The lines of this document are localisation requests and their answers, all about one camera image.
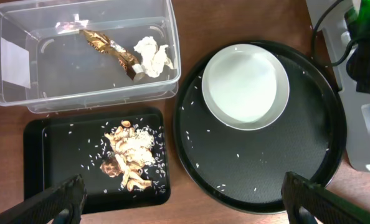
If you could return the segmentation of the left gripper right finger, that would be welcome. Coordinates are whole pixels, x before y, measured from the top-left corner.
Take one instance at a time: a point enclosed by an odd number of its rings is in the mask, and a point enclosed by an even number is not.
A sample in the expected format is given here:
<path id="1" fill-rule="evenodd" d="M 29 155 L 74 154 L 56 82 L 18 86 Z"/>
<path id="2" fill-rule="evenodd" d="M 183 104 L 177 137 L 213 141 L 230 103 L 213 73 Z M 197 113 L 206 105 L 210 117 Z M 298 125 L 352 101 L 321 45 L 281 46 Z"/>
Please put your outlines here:
<path id="1" fill-rule="evenodd" d="M 291 224 L 370 223 L 369 212 L 294 172 L 285 174 L 281 195 Z"/>

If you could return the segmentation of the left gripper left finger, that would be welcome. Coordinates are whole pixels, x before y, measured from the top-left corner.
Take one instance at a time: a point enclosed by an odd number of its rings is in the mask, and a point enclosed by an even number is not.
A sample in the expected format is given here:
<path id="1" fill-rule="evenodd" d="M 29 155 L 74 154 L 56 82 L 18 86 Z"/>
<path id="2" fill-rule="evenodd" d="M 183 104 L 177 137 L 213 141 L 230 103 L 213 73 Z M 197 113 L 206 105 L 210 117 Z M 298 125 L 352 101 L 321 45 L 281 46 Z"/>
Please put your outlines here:
<path id="1" fill-rule="evenodd" d="M 80 223 L 87 198 L 80 174 L 0 213 L 0 224 L 13 223 Z"/>

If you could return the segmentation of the food scraps and rice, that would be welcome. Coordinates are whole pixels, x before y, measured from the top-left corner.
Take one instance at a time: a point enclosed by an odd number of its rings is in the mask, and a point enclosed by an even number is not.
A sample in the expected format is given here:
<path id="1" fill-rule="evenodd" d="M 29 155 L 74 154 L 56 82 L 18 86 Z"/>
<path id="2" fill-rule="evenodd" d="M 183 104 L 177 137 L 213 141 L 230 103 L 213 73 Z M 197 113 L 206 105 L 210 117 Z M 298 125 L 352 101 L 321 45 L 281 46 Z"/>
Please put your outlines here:
<path id="1" fill-rule="evenodd" d="M 144 166 L 156 163 L 152 154 L 154 136 L 147 129 L 139 129 L 130 121 L 123 120 L 114 132 L 106 133 L 112 151 L 103 160 L 100 169 L 107 176 L 121 177 L 120 187 L 132 191 L 152 186 L 152 181 L 144 180 L 141 175 Z"/>

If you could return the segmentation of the gold candy wrapper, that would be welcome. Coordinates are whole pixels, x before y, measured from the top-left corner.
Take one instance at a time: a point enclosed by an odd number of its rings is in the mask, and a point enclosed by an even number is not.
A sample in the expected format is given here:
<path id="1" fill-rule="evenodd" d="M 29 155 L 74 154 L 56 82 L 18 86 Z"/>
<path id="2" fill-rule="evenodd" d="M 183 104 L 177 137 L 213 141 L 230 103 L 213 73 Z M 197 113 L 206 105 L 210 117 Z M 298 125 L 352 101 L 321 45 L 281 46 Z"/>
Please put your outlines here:
<path id="1" fill-rule="evenodd" d="M 127 49 L 118 45 L 114 40 L 101 32 L 81 29 L 79 30 L 95 50 L 101 54 L 108 54 L 116 57 L 126 74 L 134 81 L 138 82 L 146 75 L 139 60 Z"/>

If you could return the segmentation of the grey ceramic plate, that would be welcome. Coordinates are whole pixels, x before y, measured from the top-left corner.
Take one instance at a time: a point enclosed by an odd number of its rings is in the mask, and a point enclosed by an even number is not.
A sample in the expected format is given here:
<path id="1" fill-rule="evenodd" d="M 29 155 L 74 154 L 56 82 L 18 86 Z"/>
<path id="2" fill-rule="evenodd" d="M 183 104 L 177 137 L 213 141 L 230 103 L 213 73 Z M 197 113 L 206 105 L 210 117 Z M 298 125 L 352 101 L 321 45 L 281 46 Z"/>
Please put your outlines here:
<path id="1" fill-rule="evenodd" d="M 254 44 L 224 47 L 208 61 L 202 95 L 221 123 L 242 131 L 270 126 L 290 97 L 287 72 L 273 53 Z"/>

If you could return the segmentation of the white tissue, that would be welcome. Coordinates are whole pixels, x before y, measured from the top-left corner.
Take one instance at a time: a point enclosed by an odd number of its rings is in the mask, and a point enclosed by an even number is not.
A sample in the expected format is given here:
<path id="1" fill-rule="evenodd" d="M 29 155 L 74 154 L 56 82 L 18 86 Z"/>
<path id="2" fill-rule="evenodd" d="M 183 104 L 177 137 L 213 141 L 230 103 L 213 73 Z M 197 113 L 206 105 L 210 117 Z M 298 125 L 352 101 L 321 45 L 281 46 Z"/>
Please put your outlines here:
<path id="1" fill-rule="evenodd" d="M 134 46 L 135 52 L 142 57 L 141 66 L 147 76 L 158 78 L 165 66 L 174 69 L 171 59 L 166 54 L 167 48 L 168 45 L 158 46 L 152 36 L 144 37 Z"/>

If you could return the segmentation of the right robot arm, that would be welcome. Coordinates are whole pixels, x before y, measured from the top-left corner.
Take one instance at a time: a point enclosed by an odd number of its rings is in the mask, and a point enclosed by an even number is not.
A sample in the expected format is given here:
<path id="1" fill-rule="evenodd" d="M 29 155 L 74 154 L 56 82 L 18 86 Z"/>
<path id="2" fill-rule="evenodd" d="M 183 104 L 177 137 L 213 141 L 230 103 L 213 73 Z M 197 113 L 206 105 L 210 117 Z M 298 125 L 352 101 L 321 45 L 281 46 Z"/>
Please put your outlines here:
<path id="1" fill-rule="evenodd" d="M 357 92 L 370 94 L 370 1 L 361 1 L 359 9 L 350 9 L 344 19 L 355 48 L 346 72 L 356 82 Z"/>

